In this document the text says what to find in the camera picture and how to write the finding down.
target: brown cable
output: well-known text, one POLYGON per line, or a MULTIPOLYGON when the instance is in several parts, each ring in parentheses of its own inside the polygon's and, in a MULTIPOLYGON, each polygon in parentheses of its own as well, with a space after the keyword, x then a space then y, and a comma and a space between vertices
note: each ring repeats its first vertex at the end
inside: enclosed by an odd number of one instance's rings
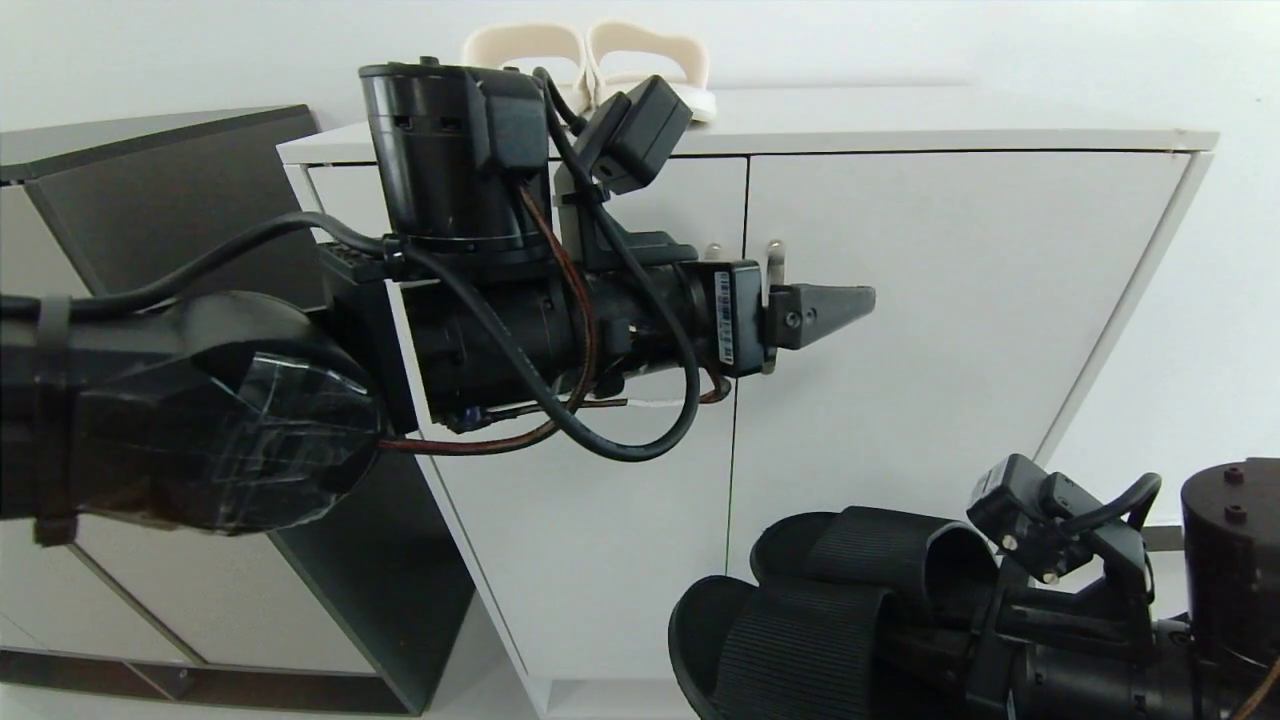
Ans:
MULTIPOLYGON (((577 301, 579 316, 582 322, 582 372, 579 375, 577 384, 573 386, 573 391, 570 393, 568 401, 564 404, 568 411, 573 413, 581 407, 584 400, 586 400, 586 393, 591 389, 591 379, 595 375, 595 347, 598 342, 595 313, 591 309, 591 299, 588 293, 586 283, 582 281, 582 275, 577 272, 577 266, 573 265, 573 260, 568 256, 568 251, 564 250, 559 238, 556 237, 556 231, 552 229, 550 223, 538 208, 538 202, 529 191, 529 186, 520 186, 520 197, 525 209, 529 210, 530 217, 532 217, 534 223, 538 225, 539 232, 547 240, 547 245, 550 246, 552 254, 556 256, 556 263, 559 265, 561 273, 563 273, 564 279, 568 282, 570 288, 573 292, 573 299, 577 301)), ((554 421, 547 420, 527 433, 503 439, 445 442, 412 438, 387 438, 379 441, 378 447, 381 450, 411 452, 413 455, 497 455, 499 452, 524 450, 536 445, 554 434, 558 429, 559 428, 554 421)))
POLYGON ((1252 717, 1267 700, 1267 694, 1276 687, 1277 682, 1280 682, 1280 657, 1276 657, 1276 661, 1271 664, 1271 671, 1262 679, 1262 684, 1231 714, 1231 720, 1247 720, 1252 717))

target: cabinet door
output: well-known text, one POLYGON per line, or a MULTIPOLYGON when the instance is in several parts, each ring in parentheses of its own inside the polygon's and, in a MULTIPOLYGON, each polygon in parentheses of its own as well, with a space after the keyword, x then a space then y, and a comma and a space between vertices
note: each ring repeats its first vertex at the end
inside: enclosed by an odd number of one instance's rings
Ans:
POLYGON ((961 518, 978 475, 1034 456, 1188 156, 937 152, 751 159, 748 256, 869 284, 868 318, 740 383, 730 571, 796 512, 961 518))
MULTIPOLYGON (((667 163, 657 182, 612 200, 632 231, 719 243, 740 256, 746 160, 667 163)), ((678 370, 628 383, 626 395, 677 398, 678 370)), ((710 389, 704 378, 704 391, 710 389)), ((678 407, 585 410, 596 432, 648 442, 678 407)), ((534 428, 541 416, 457 437, 486 439, 534 428)), ((703 406, 692 429, 658 460, 603 460, 563 434, 493 457, 438 457, 435 466, 527 673, 536 678, 671 678, 667 619, 680 594, 724 571, 733 402, 703 406)))

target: black cable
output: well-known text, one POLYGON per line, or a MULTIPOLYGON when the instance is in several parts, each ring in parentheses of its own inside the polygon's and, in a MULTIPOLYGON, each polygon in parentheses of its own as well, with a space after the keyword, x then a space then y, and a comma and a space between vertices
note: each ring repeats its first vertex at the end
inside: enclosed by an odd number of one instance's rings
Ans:
POLYGON ((564 124, 568 126, 568 131, 573 135, 582 135, 582 131, 586 129, 586 120, 582 115, 579 115, 568 106, 568 102, 566 102, 564 96, 559 94, 559 88, 556 87, 556 81, 552 79, 552 74, 547 72, 547 68, 534 69, 534 77, 543 81, 543 90, 547 96, 550 97, 552 108, 559 113, 564 124))
MULTIPOLYGON (((547 96, 548 110, 552 106, 553 97, 554 95, 550 94, 548 94, 547 96)), ((561 161, 564 164, 566 168, 568 168, 570 174, 573 176, 575 184, 577 184, 579 190, 581 191, 585 191, 586 188, 591 187, 593 184, 591 176, 586 172, 586 168, 582 167, 582 163, 579 159, 577 154, 573 152, 573 147, 570 146, 568 137, 564 135, 564 129, 559 127, 559 123, 556 122, 556 118, 554 115, 552 115, 552 113, 548 113, 547 127, 550 131, 552 142, 556 145, 556 150, 561 155, 561 161)), ((640 266, 639 260, 636 260, 635 255, 631 252, 631 249, 627 247, 626 240, 618 236, 617 225, 612 222, 612 218, 609 218, 608 213, 604 211, 604 208, 599 202, 593 202, 590 200, 584 200, 584 201, 588 202, 588 211, 591 214, 591 219, 595 220, 595 224, 604 234, 604 240, 609 243, 613 251, 617 252, 620 258, 622 258, 622 263, 627 266, 631 274, 635 275, 636 283, 639 283, 640 290, 644 291, 644 293, 653 302, 654 307, 658 309, 658 314, 662 315, 663 323, 666 323, 666 325, 671 329, 671 334, 676 340, 676 348, 680 352, 680 365, 685 372, 685 402, 680 409, 680 416, 676 418, 676 421, 671 425, 671 428, 667 429, 666 433, 662 434, 662 437, 641 446, 625 446, 611 442, 611 445, 614 448, 627 448, 627 451, 636 451, 640 454, 645 454, 644 457, 635 457, 635 460, 648 460, 649 457, 657 457, 669 451, 672 447, 675 447, 676 443, 685 437, 685 433, 687 433, 689 428, 694 424, 694 416, 698 414, 698 405, 701 391, 701 379, 699 378, 698 374, 698 368, 699 368, 698 354, 694 350, 694 343, 689 340, 689 334, 685 332, 684 325, 680 324, 680 320, 676 318, 676 314, 671 310, 667 302, 663 301, 662 293, 658 291, 657 286, 653 284, 653 281, 649 279, 649 275, 644 272, 644 268, 640 266)), ((562 429, 564 429, 564 432, 568 434, 568 428, 562 428, 562 429)))
MULTIPOLYGON (((529 388, 530 395, 534 396, 534 402, 547 413, 547 416, 559 425, 559 429, 573 438, 575 442, 582 447, 590 450, 591 452, 608 457, 609 460, 618 460, 622 462, 641 462, 645 460, 652 460, 659 455, 667 452, 676 446, 680 437, 684 436, 684 430, 678 436, 673 436, 668 430, 662 438, 654 441, 653 443, 643 446, 630 446, 613 442, 608 438, 603 438, 590 428, 582 424, 581 420, 573 416, 563 405, 556 393, 547 387, 541 375, 538 373, 538 368, 534 366, 532 361, 529 360, 529 355, 520 347, 516 338, 512 337, 511 331, 503 324, 502 318, 494 313, 493 307, 485 301, 485 299, 465 281, 461 275, 456 274, 449 266, 442 263, 433 254, 425 250, 406 245, 404 258, 412 263, 422 265, 430 270, 435 277, 444 283, 445 287, 453 291, 454 295, 467 306, 467 310, 475 315, 480 325, 489 333, 498 350, 511 361, 512 368, 515 368, 516 374, 520 375, 520 380, 529 388)), ((698 370, 694 370, 694 378, 698 378, 698 370)))
POLYGON ((1137 520, 1140 528, 1140 523, 1147 519, 1147 511, 1151 510, 1151 505, 1156 500, 1156 493, 1160 492, 1160 475, 1147 473, 1138 478, 1138 482, 1129 486, 1129 489, 1120 493, 1120 497, 1097 510, 1091 510, 1083 515, 1064 520, 1059 525, 1059 529, 1068 536, 1075 537, 1080 533, 1101 528, 1111 520, 1117 520, 1126 512, 1135 512, 1130 520, 1137 520))
MULTIPOLYGON (((172 300, 195 281, 269 241, 294 231, 320 228, 342 245, 369 255, 383 254, 381 240, 366 237, 348 228, 337 218, 323 213, 287 213, 260 223, 210 250, 173 273, 137 290, 72 301, 73 320, 105 320, 138 313, 172 300)), ((40 300, 15 295, 3 296, 0 314, 5 318, 36 319, 40 300)))

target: cabinet top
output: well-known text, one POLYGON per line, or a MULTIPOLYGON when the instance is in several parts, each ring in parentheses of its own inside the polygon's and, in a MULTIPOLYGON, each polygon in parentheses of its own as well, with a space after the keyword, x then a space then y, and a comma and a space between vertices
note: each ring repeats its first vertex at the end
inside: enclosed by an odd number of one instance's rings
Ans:
MULTIPOLYGON (((1212 150, 1217 133, 978 87, 721 90, 676 156, 946 150, 1212 150)), ((366 123, 279 146, 294 164, 372 163, 366 123)))

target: dark gray panel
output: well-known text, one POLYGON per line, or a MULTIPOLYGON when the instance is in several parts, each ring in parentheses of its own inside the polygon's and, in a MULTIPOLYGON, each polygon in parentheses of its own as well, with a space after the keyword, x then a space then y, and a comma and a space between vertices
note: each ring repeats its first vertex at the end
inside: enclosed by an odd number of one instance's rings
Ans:
POLYGON ((0 683, 164 700, 124 662, 0 650, 0 683))
MULTIPOLYGON (((95 295, 133 290, 251 225, 298 210, 275 146, 315 132, 310 115, 151 147, 26 183, 95 295)), ((250 290, 324 304, 308 232, 230 263, 189 293, 250 290)))
POLYGON ((207 110, 4 132, 0 133, 0 182, 28 181, 192 137, 297 117, 310 117, 306 105, 207 110))
POLYGON ((379 715, 408 714, 387 683, 379 678, 358 675, 177 667, 0 651, 0 683, 140 700, 175 700, 193 705, 379 715), (152 680, 166 676, 173 676, 177 682, 166 682, 168 689, 163 692, 152 680))
POLYGON ((401 701, 425 710, 474 585, 417 461, 383 454, 329 515, 273 539, 401 701))

